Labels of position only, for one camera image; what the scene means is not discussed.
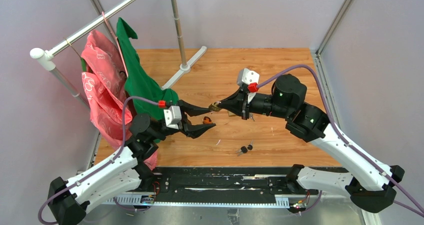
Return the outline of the orange black Opel padlock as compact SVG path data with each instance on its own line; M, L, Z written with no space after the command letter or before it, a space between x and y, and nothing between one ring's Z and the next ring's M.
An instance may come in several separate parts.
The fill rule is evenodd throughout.
M202 123L203 124L213 124L213 121L212 121L212 119L210 117L204 116L203 117L203 120L202 120Z

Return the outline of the small brass padlock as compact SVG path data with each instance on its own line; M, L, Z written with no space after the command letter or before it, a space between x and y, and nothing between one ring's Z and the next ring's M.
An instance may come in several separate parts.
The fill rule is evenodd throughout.
M221 104L220 101L213 102L208 106L208 109L210 110L211 113L219 112L222 109L219 107L220 104Z

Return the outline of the black-headed key bunch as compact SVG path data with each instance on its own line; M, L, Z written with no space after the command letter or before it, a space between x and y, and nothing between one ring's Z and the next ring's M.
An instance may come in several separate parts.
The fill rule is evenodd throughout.
M237 150L235 153L236 153L238 156L248 153L249 151L251 151L251 150L253 149L253 142L254 142L254 141L253 141L253 140L251 140L251 141L250 141L250 143L249 143L247 146L242 146L242 147L240 147L240 149L239 149L239 150Z

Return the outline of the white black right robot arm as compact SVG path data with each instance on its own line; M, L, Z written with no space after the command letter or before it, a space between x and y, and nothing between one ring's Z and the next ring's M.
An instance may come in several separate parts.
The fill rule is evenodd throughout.
M345 172L331 172L295 164L285 177L290 193L329 192L349 198L370 213L391 206L397 195L395 183L402 180L404 170L398 165L377 162L342 134L323 110L305 102L306 92L307 87L297 77L284 74L274 81L271 94L251 96L248 86L241 83L235 93L215 106L244 120L251 114L282 118L292 135L327 152L345 168Z

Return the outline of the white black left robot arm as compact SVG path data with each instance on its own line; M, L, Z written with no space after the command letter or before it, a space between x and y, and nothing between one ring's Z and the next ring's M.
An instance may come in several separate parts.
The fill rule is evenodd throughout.
M146 164L158 149L156 140L182 133L196 139L215 126L214 123L197 124L188 117L210 112L209 108L189 104L183 100L174 103L157 102L164 118L156 120L148 113L133 117L129 131L120 148L90 169L68 179L57 177L50 183L46 206L58 225L77 225L86 215L103 202L127 191L151 188L156 192L159 183L153 170Z

